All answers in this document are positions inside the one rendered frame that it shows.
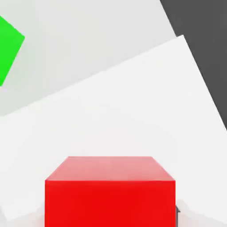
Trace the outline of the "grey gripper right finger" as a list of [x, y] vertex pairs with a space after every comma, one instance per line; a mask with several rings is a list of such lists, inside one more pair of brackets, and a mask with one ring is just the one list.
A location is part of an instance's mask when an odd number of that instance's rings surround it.
[[227, 224], [195, 213], [182, 200], [176, 201], [176, 227], [227, 227]]

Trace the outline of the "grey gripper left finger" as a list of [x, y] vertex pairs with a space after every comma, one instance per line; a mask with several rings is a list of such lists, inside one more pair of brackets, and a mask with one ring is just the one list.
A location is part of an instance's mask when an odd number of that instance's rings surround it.
[[8, 221], [6, 227], [45, 227], [45, 204], [35, 212]]

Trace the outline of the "small red cube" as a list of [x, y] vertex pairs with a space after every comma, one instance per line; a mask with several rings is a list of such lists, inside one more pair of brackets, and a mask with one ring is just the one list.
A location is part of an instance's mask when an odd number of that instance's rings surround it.
[[68, 157], [45, 180], [45, 227], [176, 227], [176, 182], [152, 157]]

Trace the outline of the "small green cube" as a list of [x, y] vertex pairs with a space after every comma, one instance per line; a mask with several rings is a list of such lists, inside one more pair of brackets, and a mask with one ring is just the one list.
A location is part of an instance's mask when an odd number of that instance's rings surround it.
[[0, 16], [0, 86], [3, 85], [24, 39], [24, 35]]

